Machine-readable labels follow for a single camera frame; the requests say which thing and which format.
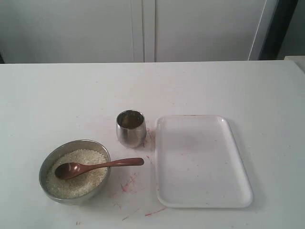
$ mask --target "stainless steel cup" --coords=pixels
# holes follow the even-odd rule
[[[146,137],[144,115],[136,110],[123,111],[116,118],[116,135],[123,146],[136,148]]]

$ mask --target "white table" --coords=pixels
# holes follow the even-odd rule
[[[287,229],[305,225],[305,75],[291,61],[0,65],[1,228]],[[115,134],[125,109],[145,114],[145,147]],[[162,115],[228,119],[254,192],[245,209],[163,209],[156,198],[154,125]],[[38,172],[75,139],[96,140],[112,159],[107,189],[85,206],[48,199]],[[127,192],[130,175],[138,174]]]

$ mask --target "spoon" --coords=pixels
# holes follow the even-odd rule
[[[62,180],[68,180],[77,177],[80,174],[89,172],[97,168],[118,167],[118,166],[141,166],[144,164],[143,158],[126,158],[107,163],[87,166],[75,162],[69,162],[58,166],[55,170],[55,176]]]

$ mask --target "spoon handle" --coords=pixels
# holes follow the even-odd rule
[[[92,170],[92,169],[104,168],[104,167],[141,166],[143,164],[144,164],[143,158],[134,157],[134,158],[126,158],[126,159],[106,162],[103,164],[92,165],[88,167],[90,167],[90,170]]]

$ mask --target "cabinet door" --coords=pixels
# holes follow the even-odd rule
[[[141,0],[5,0],[7,63],[143,62]]]
[[[277,0],[156,0],[155,60],[258,59]]]

